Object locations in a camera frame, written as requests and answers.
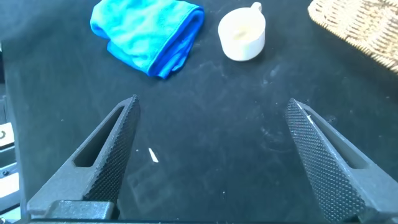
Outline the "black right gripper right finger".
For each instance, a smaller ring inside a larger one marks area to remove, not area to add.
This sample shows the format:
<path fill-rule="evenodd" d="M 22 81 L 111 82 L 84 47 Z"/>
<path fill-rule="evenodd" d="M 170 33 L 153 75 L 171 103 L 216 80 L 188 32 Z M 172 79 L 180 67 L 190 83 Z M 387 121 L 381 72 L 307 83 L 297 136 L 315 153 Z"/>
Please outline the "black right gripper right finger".
<path fill-rule="evenodd" d="M 306 104 L 290 99 L 285 118 L 326 220 L 397 222 L 397 181 Z"/>

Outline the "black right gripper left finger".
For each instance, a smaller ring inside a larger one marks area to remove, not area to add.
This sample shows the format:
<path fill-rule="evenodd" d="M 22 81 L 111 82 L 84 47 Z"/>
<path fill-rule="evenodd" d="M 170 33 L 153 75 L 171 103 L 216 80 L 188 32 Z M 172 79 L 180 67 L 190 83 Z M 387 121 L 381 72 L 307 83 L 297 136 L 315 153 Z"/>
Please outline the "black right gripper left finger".
<path fill-rule="evenodd" d="M 111 218 L 132 151 L 140 104 L 118 103 L 28 201 L 31 218 Z"/>

